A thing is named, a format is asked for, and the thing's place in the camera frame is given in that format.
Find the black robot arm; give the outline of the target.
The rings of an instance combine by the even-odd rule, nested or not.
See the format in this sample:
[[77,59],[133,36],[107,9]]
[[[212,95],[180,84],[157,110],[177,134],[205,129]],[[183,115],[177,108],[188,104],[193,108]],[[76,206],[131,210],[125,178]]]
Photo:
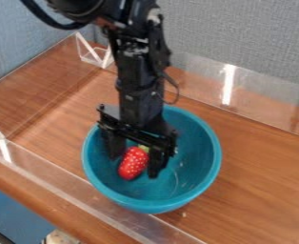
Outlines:
[[125,141],[149,148],[148,175],[155,178],[176,154],[176,129],[163,111],[172,51],[164,36],[164,16],[156,0],[45,0],[72,22],[59,23],[35,0],[19,0],[48,26],[77,30],[96,24],[108,37],[117,66],[117,106],[101,104],[99,127],[111,158],[125,152]]

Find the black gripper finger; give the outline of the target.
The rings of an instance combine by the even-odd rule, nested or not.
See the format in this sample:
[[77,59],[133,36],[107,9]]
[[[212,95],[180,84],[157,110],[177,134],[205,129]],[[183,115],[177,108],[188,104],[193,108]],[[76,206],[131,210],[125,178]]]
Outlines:
[[168,153],[163,148],[152,146],[149,148],[148,176],[156,178],[168,163]]
[[125,138],[113,130],[101,128],[105,150],[112,160],[117,159],[125,150]]

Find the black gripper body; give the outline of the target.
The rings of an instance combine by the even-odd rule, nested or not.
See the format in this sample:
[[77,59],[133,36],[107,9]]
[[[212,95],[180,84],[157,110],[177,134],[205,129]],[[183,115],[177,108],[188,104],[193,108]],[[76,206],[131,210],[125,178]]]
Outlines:
[[168,158],[175,155],[176,129],[168,124],[164,111],[164,86],[127,90],[117,87],[120,104],[100,104],[97,125],[116,131],[125,140],[163,148]]

